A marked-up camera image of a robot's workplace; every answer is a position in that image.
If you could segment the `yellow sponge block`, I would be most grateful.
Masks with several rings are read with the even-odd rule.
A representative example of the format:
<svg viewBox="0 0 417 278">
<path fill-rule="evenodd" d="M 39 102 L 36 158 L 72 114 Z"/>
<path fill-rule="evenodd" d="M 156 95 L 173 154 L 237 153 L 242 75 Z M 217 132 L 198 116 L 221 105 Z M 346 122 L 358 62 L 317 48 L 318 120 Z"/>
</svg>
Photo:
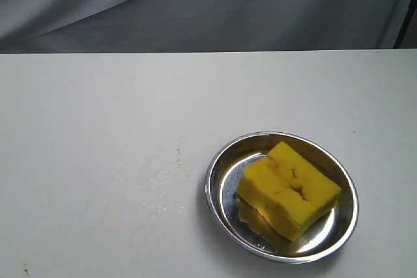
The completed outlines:
<svg viewBox="0 0 417 278">
<path fill-rule="evenodd" d="M 243 168 L 237 195 L 279 235 L 298 239 L 336 205 L 341 187 L 287 143 Z"/>
</svg>

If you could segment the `round stainless steel dish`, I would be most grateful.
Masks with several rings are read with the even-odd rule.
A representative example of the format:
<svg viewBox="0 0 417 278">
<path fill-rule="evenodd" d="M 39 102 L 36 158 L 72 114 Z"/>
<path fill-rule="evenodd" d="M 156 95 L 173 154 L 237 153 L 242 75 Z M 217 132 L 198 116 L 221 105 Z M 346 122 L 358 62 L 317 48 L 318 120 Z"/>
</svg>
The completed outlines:
<svg viewBox="0 0 417 278">
<path fill-rule="evenodd" d="M 277 234 L 236 194 L 243 168 L 280 142 L 342 188 L 336 205 L 294 242 Z M 259 258 L 282 264 L 315 262 L 335 253 L 351 237 L 359 214 L 358 194 L 344 166 L 318 144 L 283 132 L 249 133 L 219 149 L 206 170 L 205 198 L 218 233 Z"/>
</svg>

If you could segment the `grey backdrop cloth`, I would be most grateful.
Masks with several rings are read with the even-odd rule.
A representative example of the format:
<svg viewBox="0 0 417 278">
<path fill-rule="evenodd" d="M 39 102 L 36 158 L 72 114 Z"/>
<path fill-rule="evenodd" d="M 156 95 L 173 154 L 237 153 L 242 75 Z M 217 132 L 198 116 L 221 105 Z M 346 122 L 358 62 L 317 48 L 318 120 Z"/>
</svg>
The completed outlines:
<svg viewBox="0 0 417 278">
<path fill-rule="evenodd" d="M 410 0 L 1 0 L 3 53 L 374 49 Z"/>
</svg>

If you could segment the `black stand pole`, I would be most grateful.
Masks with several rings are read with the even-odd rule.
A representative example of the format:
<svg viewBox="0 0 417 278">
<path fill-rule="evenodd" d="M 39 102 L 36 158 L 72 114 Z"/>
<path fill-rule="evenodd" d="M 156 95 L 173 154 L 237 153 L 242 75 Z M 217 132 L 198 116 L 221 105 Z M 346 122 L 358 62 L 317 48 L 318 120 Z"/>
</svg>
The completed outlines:
<svg viewBox="0 0 417 278">
<path fill-rule="evenodd" d="M 409 3 L 409 7 L 408 7 L 407 13 L 405 15 L 405 18 L 404 18 L 403 23 L 401 25 L 401 28 L 399 30 L 398 36 L 395 40 L 395 43 L 394 43 L 394 46 L 393 46 L 394 49 L 400 48 L 400 46 L 403 42 L 403 39 L 406 35 L 407 29 L 409 28 L 409 25 L 411 23 L 411 20 L 412 20 L 415 9 L 416 9 L 416 0 L 411 0 L 410 3 Z"/>
</svg>

